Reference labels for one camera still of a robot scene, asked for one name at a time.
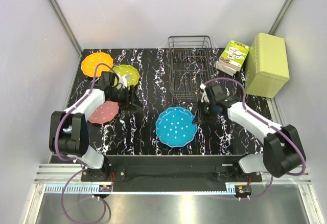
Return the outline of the blue dotted plate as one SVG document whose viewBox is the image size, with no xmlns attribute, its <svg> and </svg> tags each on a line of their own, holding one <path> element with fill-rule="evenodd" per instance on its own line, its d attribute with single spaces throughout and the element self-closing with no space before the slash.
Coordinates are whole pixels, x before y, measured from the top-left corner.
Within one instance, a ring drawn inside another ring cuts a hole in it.
<svg viewBox="0 0 327 224">
<path fill-rule="evenodd" d="M 193 124 L 194 115 L 183 107 L 170 107 L 161 112 L 155 122 L 155 132 L 160 140 L 170 148 L 180 148 L 190 143 L 198 127 Z"/>
</svg>

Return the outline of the black wire dish rack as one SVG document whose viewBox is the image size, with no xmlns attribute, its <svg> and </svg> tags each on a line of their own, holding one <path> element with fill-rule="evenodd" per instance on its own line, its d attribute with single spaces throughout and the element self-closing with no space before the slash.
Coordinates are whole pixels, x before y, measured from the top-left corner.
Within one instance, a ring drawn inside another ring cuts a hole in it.
<svg viewBox="0 0 327 224">
<path fill-rule="evenodd" d="M 200 85 L 213 75 L 211 50 L 207 35 L 168 37 L 169 84 L 174 103 L 201 99 Z"/>
</svg>

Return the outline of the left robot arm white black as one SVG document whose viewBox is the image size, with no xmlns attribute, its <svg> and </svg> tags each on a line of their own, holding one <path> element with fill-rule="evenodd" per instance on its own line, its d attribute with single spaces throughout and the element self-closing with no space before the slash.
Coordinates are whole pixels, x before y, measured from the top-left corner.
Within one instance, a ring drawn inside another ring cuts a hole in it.
<svg viewBox="0 0 327 224">
<path fill-rule="evenodd" d="M 121 110 L 141 108 L 131 74 L 103 72 L 99 80 L 92 80 L 90 88 L 71 107 L 51 115 L 49 148 L 64 161 L 75 161 L 99 181 L 112 173 L 106 156 L 89 144 L 87 120 L 107 101 L 116 102 Z"/>
</svg>

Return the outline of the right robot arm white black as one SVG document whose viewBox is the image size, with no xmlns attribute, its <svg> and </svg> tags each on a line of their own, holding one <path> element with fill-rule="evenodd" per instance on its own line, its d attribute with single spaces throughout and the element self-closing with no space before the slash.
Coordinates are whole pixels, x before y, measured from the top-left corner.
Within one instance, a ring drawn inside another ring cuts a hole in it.
<svg viewBox="0 0 327 224">
<path fill-rule="evenodd" d="M 263 152 L 242 156 L 233 164 L 234 179 L 244 181 L 254 172 L 268 172 L 280 178 L 292 175 L 298 166 L 305 169 L 306 156 L 294 126 L 282 126 L 266 119 L 240 98 L 228 96 L 218 84 L 202 84 L 200 89 L 202 97 L 194 124 L 207 123 L 221 116 L 241 125 L 263 144 Z"/>
</svg>

